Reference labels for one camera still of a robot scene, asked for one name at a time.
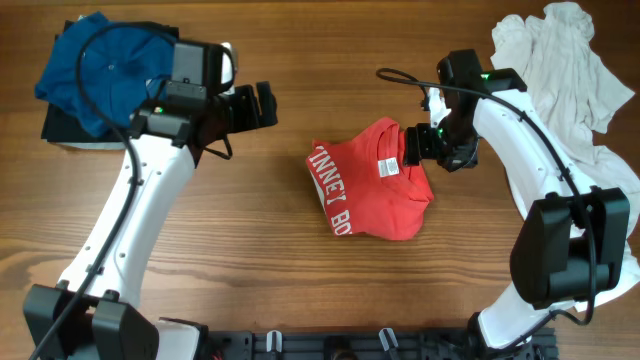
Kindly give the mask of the red printed t-shirt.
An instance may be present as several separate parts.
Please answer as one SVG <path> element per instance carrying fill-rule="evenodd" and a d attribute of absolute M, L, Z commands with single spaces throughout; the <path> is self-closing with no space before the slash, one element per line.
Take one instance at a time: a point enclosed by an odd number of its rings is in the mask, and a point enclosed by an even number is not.
<path fill-rule="evenodd" d="M 332 233 L 412 239 L 434 199 L 425 170 L 403 164 L 405 132 L 383 117 L 342 143 L 315 140 L 305 163 Z"/>

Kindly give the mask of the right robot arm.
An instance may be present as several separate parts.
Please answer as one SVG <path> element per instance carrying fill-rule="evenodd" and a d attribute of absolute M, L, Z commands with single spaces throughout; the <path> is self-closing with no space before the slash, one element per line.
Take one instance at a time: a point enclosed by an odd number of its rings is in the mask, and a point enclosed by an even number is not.
<path fill-rule="evenodd" d="M 524 219 L 510 254 L 510 284 L 470 319 L 467 354 L 516 352 L 556 316 L 588 323 L 598 305 L 636 284 L 636 262 L 625 252 L 627 196 L 569 158 L 515 70 L 486 71 L 469 49 L 449 53 L 437 72 L 438 82 L 422 87 L 430 119 L 407 130 L 404 164 L 428 159 L 450 172 L 472 168 L 486 141 Z"/>

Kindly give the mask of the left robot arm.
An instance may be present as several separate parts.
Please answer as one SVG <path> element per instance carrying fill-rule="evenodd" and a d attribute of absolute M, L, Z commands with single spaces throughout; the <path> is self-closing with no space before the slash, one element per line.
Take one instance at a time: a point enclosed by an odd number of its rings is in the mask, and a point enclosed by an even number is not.
<path fill-rule="evenodd" d="M 160 96 L 140 101 L 120 134 L 125 158 L 83 248 L 23 313 L 36 359 L 205 359 L 205 325 L 139 312 L 151 252 L 201 156 L 230 135 L 276 123 L 268 83 L 237 85 L 228 43 L 178 42 Z"/>

